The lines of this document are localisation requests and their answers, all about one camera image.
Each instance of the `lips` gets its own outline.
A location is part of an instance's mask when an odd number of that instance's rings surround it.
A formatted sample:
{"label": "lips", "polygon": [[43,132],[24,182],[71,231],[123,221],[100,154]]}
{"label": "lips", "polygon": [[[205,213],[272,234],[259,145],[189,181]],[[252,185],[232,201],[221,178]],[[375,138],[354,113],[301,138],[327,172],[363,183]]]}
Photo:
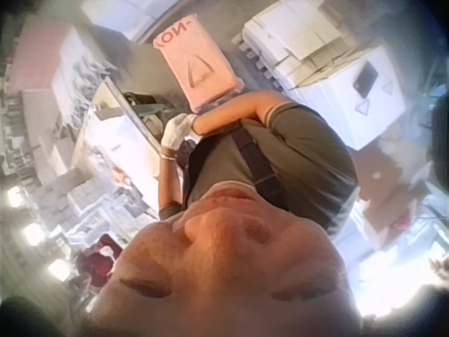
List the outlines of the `lips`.
{"label": "lips", "polygon": [[208,194],[204,199],[214,199],[214,198],[220,198],[220,197],[228,197],[233,199],[245,199],[245,200],[253,200],[255,201],[256,198],[251,192],[246,192],[245,190],[241,190],[239,188],[235,187],[227,187],[218,189],[214,192],[211,192]]}

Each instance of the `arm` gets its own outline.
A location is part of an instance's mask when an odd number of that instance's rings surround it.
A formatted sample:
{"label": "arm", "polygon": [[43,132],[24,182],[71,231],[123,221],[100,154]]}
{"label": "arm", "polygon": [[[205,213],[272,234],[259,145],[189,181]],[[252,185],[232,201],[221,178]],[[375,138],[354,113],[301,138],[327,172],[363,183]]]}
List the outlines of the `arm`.
{"label": "arm", "polygon": [[267,114],[276,106],[290,100],[276,91],[245,93],[198,117],[193,131],[204,136],[240,119],[258,119],[265,124]]}
{"label": "arm", "polygon": [[[167,147],[161,148],[165,157],[176,158],[176,151]],[[180,179],[177,175],[176,160],[163,157],[159,160],[159,210],[182,202]]]}

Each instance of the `black strap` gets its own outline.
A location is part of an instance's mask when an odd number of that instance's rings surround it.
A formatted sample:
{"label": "black strap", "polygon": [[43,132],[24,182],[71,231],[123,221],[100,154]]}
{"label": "black strap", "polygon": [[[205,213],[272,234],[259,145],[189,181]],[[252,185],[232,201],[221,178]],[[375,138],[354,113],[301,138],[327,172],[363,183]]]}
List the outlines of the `black strap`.
{"label": "black strap", "polygon": [[250,169],[257,193],[273,206],[289,211],[282,185],[253,137],[241,126],[232,131],[232,139]]}
{"label": "black strap", "polygon": [[182,184],[182,210],[187,209],[187,202],[190,194],[198,181],[201,169],[206,162],[208,155],[213,151],[220,141],[220,135],[213,135],[204,138],[189,156],[189,162],[184,170],[184,181]]}

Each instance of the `hand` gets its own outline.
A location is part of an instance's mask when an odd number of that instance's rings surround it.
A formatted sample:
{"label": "hand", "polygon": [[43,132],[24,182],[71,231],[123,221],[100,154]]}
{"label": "hand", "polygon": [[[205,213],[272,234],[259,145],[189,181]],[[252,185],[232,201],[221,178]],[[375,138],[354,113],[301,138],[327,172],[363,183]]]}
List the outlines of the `hand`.
{"label": "hand", "polygon": [[177,151],[182,141],[192,132],[192,124],[196,118],[195,114],[179,114],[168,121],[161,145]]}

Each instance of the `ceiling light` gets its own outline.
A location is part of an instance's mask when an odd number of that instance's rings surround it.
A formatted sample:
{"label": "ceiling light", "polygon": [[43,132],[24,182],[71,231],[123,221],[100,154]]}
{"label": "ceiling light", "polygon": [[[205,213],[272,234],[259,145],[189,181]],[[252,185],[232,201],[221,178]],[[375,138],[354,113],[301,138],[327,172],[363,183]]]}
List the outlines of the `ceiling light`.
{"label": "ceiling light", "polygon": [[29,244],[32,246],[37,246],[43,240],[45,240],[45,233],[42,230],[42,227],[37,223],[29,224],[24,230],[23,234],[27,238]]}
{"label": "ceiling light", "polygon": [[48,266],[48,270],[53,274],[54,277],[60,281],[65,281],[69,278],[71,270],[67,262],[58,259]]}
{"label": "ceiling light", "polygon": [[17,208],[23,203],[22,195],[20,194],[20,188],[15,186],[8,191],[8,200],[11,207]]}

